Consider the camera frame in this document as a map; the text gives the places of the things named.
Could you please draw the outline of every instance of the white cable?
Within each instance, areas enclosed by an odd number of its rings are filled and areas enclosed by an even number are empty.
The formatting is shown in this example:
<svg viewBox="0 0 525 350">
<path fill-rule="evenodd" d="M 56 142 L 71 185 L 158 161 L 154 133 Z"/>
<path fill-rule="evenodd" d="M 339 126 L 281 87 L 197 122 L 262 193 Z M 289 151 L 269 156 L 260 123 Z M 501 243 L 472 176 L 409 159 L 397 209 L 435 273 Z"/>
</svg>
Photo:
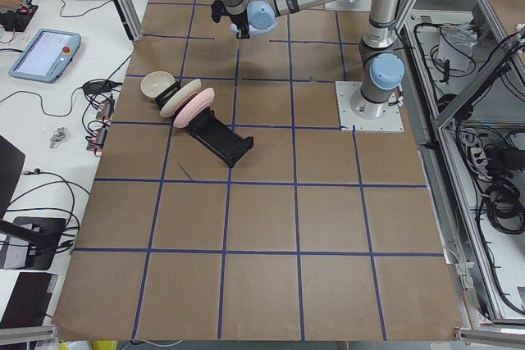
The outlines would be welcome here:
<svg viewBox="0 0 525 350">
<path fill-rule="evenodd" d="M 149 343 L 153 346 L 157 346 L 158 348 L 170 348 L 171 346 L 176 346 L 177 344 L 182 343 L 181 340 L 179 340 L 178 342 L 169 343 L 169 344 L 157 344 L 157 343 L 149 342 L 148 340 L 144 340 L 144 342 Z"/>
</svg>

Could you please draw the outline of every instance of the white desk surface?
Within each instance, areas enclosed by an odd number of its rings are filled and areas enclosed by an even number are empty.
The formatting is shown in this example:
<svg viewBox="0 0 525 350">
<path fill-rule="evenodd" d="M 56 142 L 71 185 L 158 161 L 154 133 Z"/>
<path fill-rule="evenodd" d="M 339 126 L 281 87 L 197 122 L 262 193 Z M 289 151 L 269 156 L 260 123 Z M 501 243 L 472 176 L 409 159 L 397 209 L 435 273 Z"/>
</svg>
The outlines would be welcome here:
<svg viewBox="0 0 525 350">
<path fill-rule="evenodd" d="M 64 0 L 64 15 L 80 14 L 92 7 L 99 6 L 107 0 Z M 142 19 L 148 0 L 133 0 L 135 9 Z M 60 0 L 34 0 L 39 9 L 30 22 L 27 30 L 16 35 L 9 44 L 0 44 L 0 48 L 24 49 L 33 35 L 41 28 L 67 30 L 79 33 L 82 44 L 73 62 L 66 68 L 62 77 L 53 84 L 18 80 L 7 72 L 20 55 L 16 52 L 0 52 L 0 100 L 19 90 L 39 93 L 43 96 L 43 105 L 47 112 L 53 114 L 67 113 L 70 107 L 71 92 L 85 81 L 107 78 L 133 51 L 133 44 L 128 40 L 110 2 L 98 10 L 78 18 L 61 18 Z M 7 41 L 11 32 L 0 30 L 0 40 Z M 122 81 L 126 74 L 127 63 L 112 77 Z M 25 170 L 40 168 L 55 172 L 67 180 L 91 188 L 98 166 L 98 158 L 85 150 L 86 133 L 81 123 L 81 115 L 87 102 L 81 91 L 75 94 L 74 109 L 68 117 L 45 116 L 40 110 L 39 98 L 28 94 L 18 94 L 0 103 L 0 134 L 16 145 L 25 154 Z M 94 119 L 95 111 L 89 109 L 86 120 Z M 66 139 L 57 148 L 49 147 L 49 138 L 58 127 L 66 128 Z M 57 180 L 51 175 L 22 176 L 15 191 L 20 195 L 40 184 Z M 75 214 L 81 218 L 88 201 L 87 195 L 75 188 Z M 42 188 L 27 198 L 22 198 L 11 208 L 57 207 L 71 208 L 71 195 L 64 184 L 54 184 Z M 27 212 L 27 216 L 58 216 L 53 211 Z M 19 212 L 7 213 L 6 220 L 21 216 Z M 49 305 L 48 314 L 52 315 L 57 305 L 64 278 L 69 264 L 69 254 L 55 256 L 48 272 L 57 274 L 58 281 Z M 0 316 L 5 312 L 19 271 L 0 270 Z"/>
</svg>

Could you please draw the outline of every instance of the white bowl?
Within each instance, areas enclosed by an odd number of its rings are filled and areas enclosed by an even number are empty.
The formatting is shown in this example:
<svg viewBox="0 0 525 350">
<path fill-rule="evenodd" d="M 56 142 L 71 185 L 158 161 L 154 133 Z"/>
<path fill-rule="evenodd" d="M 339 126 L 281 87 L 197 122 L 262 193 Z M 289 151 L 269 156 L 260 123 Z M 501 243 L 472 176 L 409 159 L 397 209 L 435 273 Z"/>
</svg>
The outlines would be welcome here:
<svg viewBox="0 0 525 350">
<path fill-rule="evenodd" d="M 160 93 L 175 83 L 175 77 L 165 71 L 154 71 L 146 75 L 140 82 L 140 90 L 144 96 L 155 99 Z"/>
</svg>

